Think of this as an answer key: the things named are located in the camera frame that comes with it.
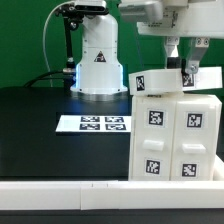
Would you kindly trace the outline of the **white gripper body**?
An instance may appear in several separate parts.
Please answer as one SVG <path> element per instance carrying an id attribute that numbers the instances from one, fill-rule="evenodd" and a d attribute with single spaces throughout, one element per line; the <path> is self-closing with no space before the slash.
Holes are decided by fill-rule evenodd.
<path id="1" fill-rule="evenodd" d="M 141 35 L 224 39 L 224 0 L 164 0 L 163 19 L 138 22 Z"/>

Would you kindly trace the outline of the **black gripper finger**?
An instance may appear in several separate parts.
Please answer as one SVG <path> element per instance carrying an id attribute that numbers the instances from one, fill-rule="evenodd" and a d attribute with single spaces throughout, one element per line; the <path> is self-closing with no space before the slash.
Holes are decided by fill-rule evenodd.
<path id="1" fill-rule="evenodd" d="M 166 54 L 166 67 L 168 69 L 180 68 L 181 58 L 178 52 L 180 38 L 176 36 L 167 36 L 164 41 Z"/>
<path id="2" fill-rule="evenodd" d="M 186 74 L 196 74 L 199 70 L 200 61 L 209 48 L 208 37 L 194 37 L 190 40 L 190 50 L 183 60 L 182 71 Z"/>

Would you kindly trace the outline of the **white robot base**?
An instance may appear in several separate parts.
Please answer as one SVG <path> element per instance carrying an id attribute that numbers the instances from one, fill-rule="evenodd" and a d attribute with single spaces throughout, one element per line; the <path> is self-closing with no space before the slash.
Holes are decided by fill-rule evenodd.
<path id="1" fill-rule="evenodd" d="M 118 23 L 110 14 L 83 20 L 82 59 L 76 65 L 73 94 L 107 101 L 128 91 L 117 59 Z"/>

